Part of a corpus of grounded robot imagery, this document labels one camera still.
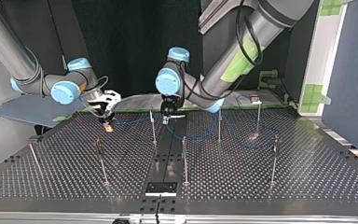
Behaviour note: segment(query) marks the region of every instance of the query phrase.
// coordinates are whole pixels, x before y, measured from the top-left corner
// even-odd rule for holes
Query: blue cable
[[[196,136],[196,137],[188,137],[187,138],[187,142],[199,142],[209,136],[211,136],[211,134],[213,134],[213,127],[211,127],[208,132],[205,133],[205,135],[201,135],[201,136]],[[180,140],[180,141],[183,141],[183,136],[179,136],[177,135],[168,125],[167,125],[167,130],[173,134],[173,137],[175,137],[176,139]]]

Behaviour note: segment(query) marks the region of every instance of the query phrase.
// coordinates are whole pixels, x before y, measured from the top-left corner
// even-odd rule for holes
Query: black curtain
[[[168,49],[191,53],[189,72],[200,73],[200,0],[72,0],[89,58],[106,89],[123,97],[157,92],[155,78]]]

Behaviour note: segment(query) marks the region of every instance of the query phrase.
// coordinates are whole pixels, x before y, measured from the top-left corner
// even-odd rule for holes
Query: metal base plate
[[[76,116],[35,147],[41,170],[27,148],[0,165],[0,211],[358,216],[358,159],[296,111],[262,110],[258,135],[255,110],[223,111],[221,143],[217,115],[186,114],[171,121],[175,135],[156,119],[157,148],[148,114],[118,114],[113,133]],[[275,134],[281,155],[271,183]],[[93,152],[98,136],[110,186]],[[147,183],[162,181],[177,183],[176,197],[146,198]]]

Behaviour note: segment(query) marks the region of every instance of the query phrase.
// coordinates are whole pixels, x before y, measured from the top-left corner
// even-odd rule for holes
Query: metal rod
[[[42,167],[40,166],[39,159],[36,157],[36,153],[34,152],[34,146],[33,146],[31,143],[28,144],[28,146],[29,146],[30,149],[31,149],[31,152],[32,152],[32,155],[33,155],[33,157],[34,157],[34,161],[36,162],[37,168],[39,169],[39,172],[40,172],[40,174],[42,175],[42,178],[44,179],[44,177],[43,177],[43,172],[42,172]]]
[[[109,185],[109,181],[107,180],[106,170],[104,168],[103,159],[101,159],[101,166],[103,167],[103,177],[105,179],[105,184]]]
[[[34,157],[34,161],[35,161],[37,164],[39,164],[39,160],[38,160],[37,157],[36,157],[36,153],[34,153],[34,147],[32,146],[31,143],[28,144],[28,146],[29,146],[30,149],[31,149],[32,155],[33,155],[33,157]]]
[[[222,122],[222,110],[220,109],[219,110],[219,143],[222,140],[222,137],[221,137],[221,128],[222,128],[221,122]]]
[[[186,137],[183,137],[183,154],[184,163],[185,163],[185,186],[188,186],[190,183],[188,182],[188,176],[187,176],[187,143],[186,143]]]
[[[275,140],[274,140],[274,146],[273,146],[273,150],[274,150],[274,162],[272,164],[272,175],[271,175],[271,183],[270,183],[270,193],[272,193],[272,189],[274,187],[274,179],[275,179],[275,171],[276,171],[276,165],[277,165],[277,159],[279,156],[279,151],[280,151],[280,139],[279,139],[279,135],[275,134]]]
[[[153,129],[153,143],[154,145],[157,143],[157,140],[156,140],[156,129],[155,129],[155,126],[154,126],[154,118],[153,118],[153,112],[152,112],[153,108],[150,109],[150,122],[152,123],[152,129]]]
[[[0,13],[0,61],[16,79],[34,75],[33,58]]]
[[[256,134],[258,134],[258,129],[260,125],[260,114],[261,114],[261,104],[258,105],[258,109],[257,109],[257,127],[255,128]]]

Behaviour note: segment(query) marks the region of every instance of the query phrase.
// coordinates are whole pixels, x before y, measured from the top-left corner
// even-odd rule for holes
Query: green tape
[[[257,57],[257,47],[253,42],[247,40],[243,47],[248,53],[249,57],[254,60]],[[254,66],[246,60],[245,56],[243,55],[242,51],[238,50],[235,54],[234,59],[229,64],[226,71],[220,77],[221,80],[225,82],[235,82],[240,75],[248,74]]]
[[[342,5],[344,4],[343,0],[324,0],[322,2],[321,14],[320,16],[336,16],[339,15]]]
[[[57,118],[53,119],[54,122],[60,123],[64,120],[70,119],[72,116],[58,116]]]
[[[317,113],[319,104],[322,101],[323,85],[307,84],[301,104],[301,113]]]

